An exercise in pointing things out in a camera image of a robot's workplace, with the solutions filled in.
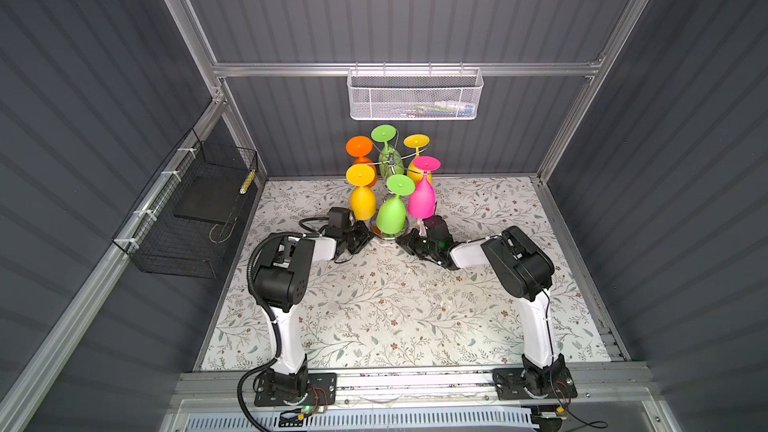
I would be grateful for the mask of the pink wine glass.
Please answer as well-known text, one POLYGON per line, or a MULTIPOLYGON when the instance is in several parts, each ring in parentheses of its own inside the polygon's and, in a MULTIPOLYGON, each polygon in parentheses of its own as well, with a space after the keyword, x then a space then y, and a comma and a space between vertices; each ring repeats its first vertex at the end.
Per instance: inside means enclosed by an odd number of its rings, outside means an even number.
POLYGON ((436 209, 436 193, 428 176, 438 170, 441 163, 431 156, 417 157, 414 163, 421 170, 423 178, 409 196, 408 212, 416 219, 428 219, 434 215, 436 209))

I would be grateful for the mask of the chrome wine glass rack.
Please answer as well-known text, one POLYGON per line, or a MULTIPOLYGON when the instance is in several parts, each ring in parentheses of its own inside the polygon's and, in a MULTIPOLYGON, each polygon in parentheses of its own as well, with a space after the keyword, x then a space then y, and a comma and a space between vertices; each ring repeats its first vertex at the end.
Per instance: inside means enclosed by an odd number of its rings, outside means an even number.
POLYGON ((391 197, 378 208, 371 227, 376 235, 387 240, 394 240, 406 231, 408 220, 403 197, 415 191, 415 184, 405 172, 401 155, 390 144, 397 134, 397 130, 389 125, 377 127, 371 133, 372 140, 382 144, 376 165, 382 168, 382 178, 391 193, 391 197))

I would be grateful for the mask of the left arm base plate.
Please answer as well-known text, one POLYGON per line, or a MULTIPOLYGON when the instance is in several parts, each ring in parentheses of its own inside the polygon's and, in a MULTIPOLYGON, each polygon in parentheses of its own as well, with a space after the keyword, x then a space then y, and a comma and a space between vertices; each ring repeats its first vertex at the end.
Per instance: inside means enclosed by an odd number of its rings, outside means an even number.
POLYGON ((335 373, 279 374, 272 370, 256 380, 257 407, 329 406, 336 400, 335 373))

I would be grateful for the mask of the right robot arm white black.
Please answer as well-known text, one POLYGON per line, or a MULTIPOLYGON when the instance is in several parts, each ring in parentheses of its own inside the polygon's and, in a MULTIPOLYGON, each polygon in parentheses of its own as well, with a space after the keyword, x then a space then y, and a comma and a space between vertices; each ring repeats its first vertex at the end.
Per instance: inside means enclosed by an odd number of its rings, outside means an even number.
POLYGON ((525 366, 546 370, 559 360, 550 320, 549 289, 555 266, 522 229, 510 226, 485 238, 456 242, 443 218, 435 215, 396 243, 409 255, 447 270, 491 267, 501 287, 518 301, 525 366))

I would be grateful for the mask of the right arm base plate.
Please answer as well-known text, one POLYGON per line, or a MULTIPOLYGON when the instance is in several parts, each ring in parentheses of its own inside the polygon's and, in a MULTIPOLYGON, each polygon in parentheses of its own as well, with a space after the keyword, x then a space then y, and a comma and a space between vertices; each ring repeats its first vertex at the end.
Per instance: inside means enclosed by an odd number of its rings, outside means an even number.
POLYGON ((557 399, 566 402, 578 397, 570 370, 563 365, 538 370, 536 367, 496 368, 491 372, 500 400, 557 399))

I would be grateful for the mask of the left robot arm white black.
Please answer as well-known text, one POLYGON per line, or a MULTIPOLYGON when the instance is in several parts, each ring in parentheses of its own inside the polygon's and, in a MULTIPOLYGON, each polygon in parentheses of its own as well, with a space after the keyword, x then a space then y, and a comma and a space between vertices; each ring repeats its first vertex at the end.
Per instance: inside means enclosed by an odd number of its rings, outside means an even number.
POLYGON ((373 239, 373 232, 344 207, 298 221, 299 232, 273 232, 251 252, 246 265, 249 294, 265 314, 272 358, 267 369, 297 377, 307 371, 301 344, 299 305, 304 299, 312 266, 340 264, 341 256, 355 256, 373 239))

